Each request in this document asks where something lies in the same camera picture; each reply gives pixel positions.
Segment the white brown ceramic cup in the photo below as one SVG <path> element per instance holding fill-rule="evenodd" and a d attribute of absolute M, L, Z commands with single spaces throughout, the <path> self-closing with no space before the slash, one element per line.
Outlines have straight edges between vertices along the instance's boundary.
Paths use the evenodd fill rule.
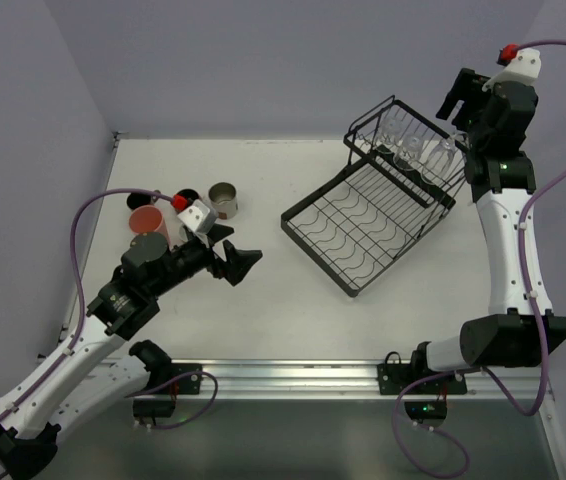
<path fill-rule="evenodd" d="M 237 190 L 228 182 L 218 182 L 208 190 L 208 199 L 212 208 L 222 220 L 230 220 L 238 213 Z"/>

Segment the orange ceramic mug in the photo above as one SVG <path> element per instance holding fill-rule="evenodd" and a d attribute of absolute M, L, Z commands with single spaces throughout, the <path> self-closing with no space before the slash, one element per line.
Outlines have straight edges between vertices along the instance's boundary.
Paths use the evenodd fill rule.
<path fill-rule="evenodd" d="M 195 201 L 200 198 L 200 195 L 196 190 L 189 188 L 179 190 L 177 195 L 187 199 L 188 201 Z"/>

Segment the pink tall tumbler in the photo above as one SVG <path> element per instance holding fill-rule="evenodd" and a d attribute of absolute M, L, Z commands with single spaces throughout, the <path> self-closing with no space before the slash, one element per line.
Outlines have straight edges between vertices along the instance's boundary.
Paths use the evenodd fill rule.
<path fill-rule="evenodd" d="M 144 205 L 136 208 L 128 220 L 130 230 L 139 235 L 145 233 L 160 233 L 171 246 L 171 239 L 162 212 L 154 205 Z"/>

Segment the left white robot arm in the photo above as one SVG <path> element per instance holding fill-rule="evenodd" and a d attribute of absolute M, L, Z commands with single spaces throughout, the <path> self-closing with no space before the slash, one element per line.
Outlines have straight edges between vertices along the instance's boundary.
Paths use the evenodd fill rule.
<path fill-rule="evenodd" d="M 87 311 L 74 332 L 0 397 L 0 465 L 7 475 L 34 478 L 80 420 L 148 383 L 169 359 L 151 341 L 134 344 L 112 375 L 92 372 L 158 314 L 161 295 L 197 273 L 206 270 L 238 285 L 263 254 L 236 249 L 228 239 L 232 232 L 215 225 L 211 236 L 192 236 L 179 247 L 170 247 L 156 232 L 131 241 L 112 279 L 91 303 L 79 303 Z"/>

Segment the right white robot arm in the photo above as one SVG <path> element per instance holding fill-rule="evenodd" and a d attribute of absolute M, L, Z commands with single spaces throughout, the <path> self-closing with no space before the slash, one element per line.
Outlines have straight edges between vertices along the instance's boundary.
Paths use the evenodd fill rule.
<path fill-rule="evenodd" d="M 455 337 L 417 347 L 416 371 L 537 367 L 566 339 L 566 317 L 554 314 L 542 279 L 529 204 L 536 179 L 521 148 L 537 104 L 530 85 L 489 84 L 464 68 L 437 113 L 467 136 L 464 174 L 487 246 L 491 290 L 487 316 L 465 322 Z"/>

